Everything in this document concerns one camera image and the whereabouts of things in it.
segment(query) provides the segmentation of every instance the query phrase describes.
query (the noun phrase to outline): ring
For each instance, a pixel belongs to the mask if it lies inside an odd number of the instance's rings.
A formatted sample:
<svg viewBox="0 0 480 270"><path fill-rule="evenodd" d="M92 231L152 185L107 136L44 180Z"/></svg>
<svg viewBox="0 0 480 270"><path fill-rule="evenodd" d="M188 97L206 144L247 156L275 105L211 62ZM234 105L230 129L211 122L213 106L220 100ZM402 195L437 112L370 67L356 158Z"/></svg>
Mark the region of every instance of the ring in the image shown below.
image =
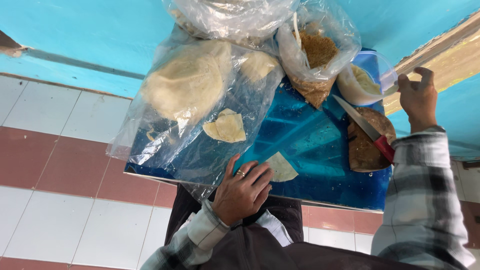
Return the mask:
<svg viewBox="0 0 480 270"><path fill-rule="evenodd" d="M240 169L238 169L237 172L235 173L235 175L238 175L238 174L243 176L243 177L245 177L245 175L246 175L244 172L240 171Z"/></svg>

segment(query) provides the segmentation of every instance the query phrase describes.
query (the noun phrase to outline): blue wall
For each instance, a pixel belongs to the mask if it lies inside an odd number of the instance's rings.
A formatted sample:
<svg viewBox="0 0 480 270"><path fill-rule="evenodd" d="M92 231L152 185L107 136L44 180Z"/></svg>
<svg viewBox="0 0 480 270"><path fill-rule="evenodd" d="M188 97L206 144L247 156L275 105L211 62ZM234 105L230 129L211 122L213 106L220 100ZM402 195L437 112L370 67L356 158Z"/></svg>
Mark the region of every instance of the blue wall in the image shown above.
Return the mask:
<svg viewBox="0 0 480 270"><path fill-rule="evenodd" d="M478 0L338 0L360 31L362 45L392 64L480 9Z"/></svg>
<svg viewBox="0 0 480 270"><path fill-rule="evenodd" d="M363 46L385 54L392 63L480 8L478 0L339 3L359 28ZM148 71L156 45L172 26L161 0L18 0L4 1L0 8L0 30L22 45L139 74ZM22 62L22 68L11 67L15 62ZM123 79L112 81L109 74L88 77L89 72L62 64L30 62L0 61L0 72L127 97L138 90L139 83L117 85Z"/></svg>
<svg viewBox="0 0 480 270"><path fill-rule="evenodd" d="M480 159L480 73L440 92L436 117L448 134L450 155ZM388 116L398 137L410 134L404 110Z"/></svg>

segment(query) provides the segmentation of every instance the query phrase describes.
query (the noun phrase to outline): person's right hand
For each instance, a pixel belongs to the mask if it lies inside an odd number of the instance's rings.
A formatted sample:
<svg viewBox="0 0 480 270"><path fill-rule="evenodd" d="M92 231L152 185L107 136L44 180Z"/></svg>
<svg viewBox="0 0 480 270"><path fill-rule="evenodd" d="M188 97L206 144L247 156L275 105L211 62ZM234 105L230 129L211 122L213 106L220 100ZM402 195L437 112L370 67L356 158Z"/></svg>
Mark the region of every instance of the person's right hand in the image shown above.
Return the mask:
<svg viewBox="0 0 480 270"><path fill-rule="evenodd" d="M246 174L245 177L240 174L233 176L233 167L239 158L240 154L230 158L225 177L218 186L212 203L213 212L227 226L258 212L272 189L272 185L268 183L274 172L269 169L268 162L258 165L258 161L249 161L240 166L240 170Z"/></svg>
<svg viewBox="0 0 480 270"><path fill-rule="evenodd" d="M422 76L421 82L410 81L405 74L398 76L400 105L408 115L411 133L437 125L435 106L438 95L433 85L433 71L423 67L416 67L413 71Z"/></svg>

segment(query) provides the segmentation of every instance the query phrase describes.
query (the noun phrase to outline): red knife handle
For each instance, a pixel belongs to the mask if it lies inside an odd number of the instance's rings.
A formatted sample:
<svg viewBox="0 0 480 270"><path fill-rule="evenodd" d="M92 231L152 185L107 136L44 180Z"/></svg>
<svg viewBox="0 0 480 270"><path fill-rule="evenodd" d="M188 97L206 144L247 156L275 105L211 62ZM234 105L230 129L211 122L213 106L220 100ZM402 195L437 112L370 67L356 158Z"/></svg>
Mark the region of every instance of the red knife handle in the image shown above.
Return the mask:
<svg viewBox="0 0 480 270"><path fill-rule="evenodd" d="M380 136L373 144L380 150L380 152L393 164L393 157L395 150L388 144L387 137L385 135Z"/></svg>

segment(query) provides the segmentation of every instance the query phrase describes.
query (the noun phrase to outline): table top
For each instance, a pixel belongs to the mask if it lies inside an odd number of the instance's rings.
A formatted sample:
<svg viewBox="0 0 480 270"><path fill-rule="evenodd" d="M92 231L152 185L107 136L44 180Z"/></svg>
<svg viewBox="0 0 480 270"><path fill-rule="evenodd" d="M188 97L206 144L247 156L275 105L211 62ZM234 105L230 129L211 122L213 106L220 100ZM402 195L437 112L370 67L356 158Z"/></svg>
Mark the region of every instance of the table top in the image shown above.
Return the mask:
<svg viewBox="0 0 480 270"><path fill-rule="evenodd" d="M372 68L368 72L378 78L376 59L372 59L371 63ZM276 89L254 144L237 161L237 167L250 160L263 162L279 151L299 175L291 181L271 182L271 195L383 211L392 169L389 167L376 172L350 170L348 117L331 97L332 94L341 97L336 84L321 108L316 110L292 88L285 76ZM381 101L368 107L384 113ZM182 181L163 169L134 163L127 163L126 170L128 168L140 175Z"/></svg>

